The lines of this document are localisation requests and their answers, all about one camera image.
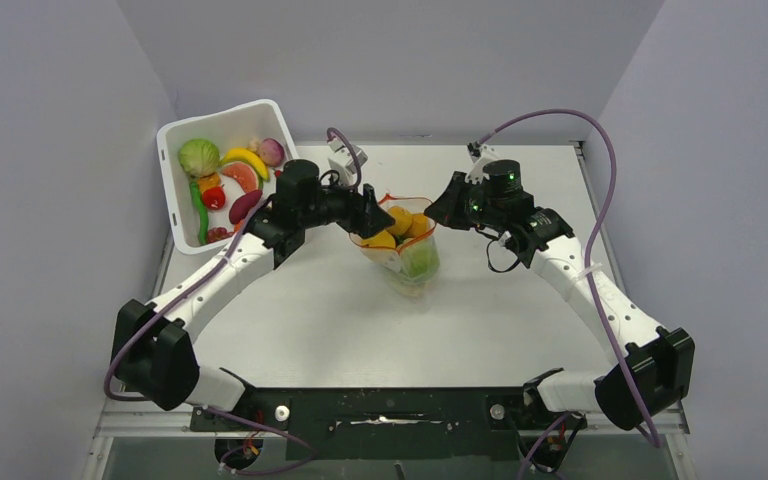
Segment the yellow lemon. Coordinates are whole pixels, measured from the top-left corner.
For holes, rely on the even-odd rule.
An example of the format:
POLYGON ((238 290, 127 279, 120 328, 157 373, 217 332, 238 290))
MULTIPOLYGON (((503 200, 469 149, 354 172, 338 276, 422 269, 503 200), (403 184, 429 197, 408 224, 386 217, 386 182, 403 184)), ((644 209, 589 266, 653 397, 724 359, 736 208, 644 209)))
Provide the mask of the yellow lemon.
POLYGON ((405 236, 413 223, 413 214, 400 206, 390 207, 387 211, 393 219, 393 224, 386 231, 394 237, 405 236))

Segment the red tomato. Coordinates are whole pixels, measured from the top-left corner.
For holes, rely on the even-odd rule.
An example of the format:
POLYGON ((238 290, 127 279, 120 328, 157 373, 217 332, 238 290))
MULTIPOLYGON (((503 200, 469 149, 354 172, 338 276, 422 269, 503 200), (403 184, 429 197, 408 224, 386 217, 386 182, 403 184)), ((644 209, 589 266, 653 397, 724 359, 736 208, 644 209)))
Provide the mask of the red tomato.
POLYGON ((221 186, 214 186, 201 193, 201 201, 208 211, 219 211, 226 204, 226 195, 221 186))

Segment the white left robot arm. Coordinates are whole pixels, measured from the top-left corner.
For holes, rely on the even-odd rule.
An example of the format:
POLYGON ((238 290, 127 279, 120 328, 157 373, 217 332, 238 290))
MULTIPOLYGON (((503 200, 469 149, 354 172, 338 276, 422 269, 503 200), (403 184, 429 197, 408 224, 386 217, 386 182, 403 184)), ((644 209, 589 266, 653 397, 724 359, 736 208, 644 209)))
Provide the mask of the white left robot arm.
POLYGON ((335 223, 368 238, 393 224, 370 184, 322 184, 318 166, 291 160, 274 192, 258 196, 240 229, 194 274, 147 303, 118 312, 105 380, 127 389, 106 395, 150 401, 169 411, 183 404, 230 412, 247 384, 221 367, 199 364, 194 345, 206 326, 259 278, 273 272, 305 241, 308 230, 335 223))

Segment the green round fruit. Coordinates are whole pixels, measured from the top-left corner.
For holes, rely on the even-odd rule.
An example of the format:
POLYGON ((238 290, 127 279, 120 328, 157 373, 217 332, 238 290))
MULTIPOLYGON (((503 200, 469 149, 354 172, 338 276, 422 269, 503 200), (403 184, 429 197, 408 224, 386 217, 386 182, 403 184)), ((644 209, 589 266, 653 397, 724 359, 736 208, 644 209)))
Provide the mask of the green round fruit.
POLYGON ((437 273, 440 265, 438 250, 433 242, 412 244, 401 252, 400 258, 402 273, 411 279, 430 278, 437 273))

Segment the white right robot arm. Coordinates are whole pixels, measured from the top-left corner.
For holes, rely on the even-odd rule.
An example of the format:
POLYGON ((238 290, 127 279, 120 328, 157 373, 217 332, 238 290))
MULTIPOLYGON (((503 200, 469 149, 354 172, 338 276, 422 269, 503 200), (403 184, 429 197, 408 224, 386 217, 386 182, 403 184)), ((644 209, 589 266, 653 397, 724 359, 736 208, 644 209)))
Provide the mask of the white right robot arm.
POLYGON ((554 369, 528 382, 522 411, 532 425, 548 426, 562 412, 601 413, 629 431, 651 426, 654 415, 686 397, 692 337, 646 314, 585 258, 572 227, 524 190, 518 162, 492 161, 477 181, 454 173, 424 214, 453 230, 496 233, 521 265, 570 306, 611 362, 605 373, 554 369))

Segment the clear orange zip bag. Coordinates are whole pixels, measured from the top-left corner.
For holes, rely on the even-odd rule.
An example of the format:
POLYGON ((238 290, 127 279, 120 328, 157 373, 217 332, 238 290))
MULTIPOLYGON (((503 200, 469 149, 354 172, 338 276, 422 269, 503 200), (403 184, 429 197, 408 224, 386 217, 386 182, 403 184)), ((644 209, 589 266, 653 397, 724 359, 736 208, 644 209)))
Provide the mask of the clear orange zip bag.
MULTIPOLYGON (((378 203, 386 211, 388 211, 390 207, 400 206, 407 209, 412 214, 424 214, 424 210, 431 204, 431 200, 425 197, 394 196, 391 194, 386 194, 378 201, 378 203)), ((356 234, 350 234, 349 238, 351 242, 360 250, 360 252, 378 267, 379 271, 383 275, 383 278, 390 287, 405 297, 419 299, 424 297, 432 288, 438 275, 439 269, 437 273, 430 278, 407 278, 402 273, 402 260, 400 258, 400 254, 408 246, 415 243, 433 242, 436 245, 434 232, 437 224, 433 220, 431 220, 431 223, 432 229, 423 238, 405 239, 404 236, 395 237, 397 242, 397 248, 395 250, 362 248, 360 246, 360 241, 364 238, 361 238, 356 234)))

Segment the yellow pear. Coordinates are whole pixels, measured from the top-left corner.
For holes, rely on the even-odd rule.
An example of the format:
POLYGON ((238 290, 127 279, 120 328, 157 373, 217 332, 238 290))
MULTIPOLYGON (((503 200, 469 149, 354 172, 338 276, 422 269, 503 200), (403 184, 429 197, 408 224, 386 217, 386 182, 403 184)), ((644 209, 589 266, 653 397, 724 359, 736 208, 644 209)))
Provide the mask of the yellow pear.
POLYGON ((360 241, 360 246, 369 249, 395 250, 397 248, 397 242, 396 238, 391 233, 384 230, 370 238, 362 239, 360 241))

